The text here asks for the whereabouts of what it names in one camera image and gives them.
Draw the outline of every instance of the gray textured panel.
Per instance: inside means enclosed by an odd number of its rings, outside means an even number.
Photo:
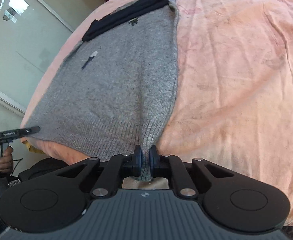
[[[30,234],[8,229],[1,240],[288,240],[275,231],[238,235],[207,219],[194,201],[171,190],[120,189],[116,196],[95,200],[74,224],[58,231]]]

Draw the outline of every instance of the yellow fabric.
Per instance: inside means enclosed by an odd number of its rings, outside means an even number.
[[[27,147],[27,149],[29,150],[29,152],[33,152],[33,153],[41,153],[41,154],[45,154],[43,151],[35,148],[32,144],[30,144],[28,141],[23,141],[23,144],[25,144],[25,146]]]

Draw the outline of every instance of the logo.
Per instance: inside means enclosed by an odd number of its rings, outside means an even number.
[[[137,24],[137,20],[138,20],[138,19],[139,19],[139,17],[136,17],[136,18],[130,20],[128,23],[131,24],[131,26],[134,26],[134,25]]]
[[[13,134],[15,134],[15,132],[8,132],[8,133],[3,133],[3,136],[13,135]]]
[[[141,194],[142,197],[149,197],[149,195],[150,195],[150,194],[147,193],[147,192],[143,192],[143,193]]]

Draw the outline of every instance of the floral decal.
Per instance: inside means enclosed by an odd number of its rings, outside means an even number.
[[[16,11],[12,7],[10,7],[9,9],[7,9],[6,11],[9,13],[9,16],[10,17],[16,15]],[[10,20],[10,17],[8,17],[7,15],[5,15],[5,13],[3,14],[3,20],[4,21]]]

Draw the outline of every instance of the black cable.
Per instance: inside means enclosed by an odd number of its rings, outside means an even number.
[[[15,167],[14,167],[12,173],[11,173],[11,176],[12,176],[13,172],[15,171],[16,167],[17,167],[17,166],[19,165],[19,163],[21,162],[21,160],[23,160],[23,158],[18,159],[18,160],[13,160],[13,161],[17,161],[18,163],[15,165]]]

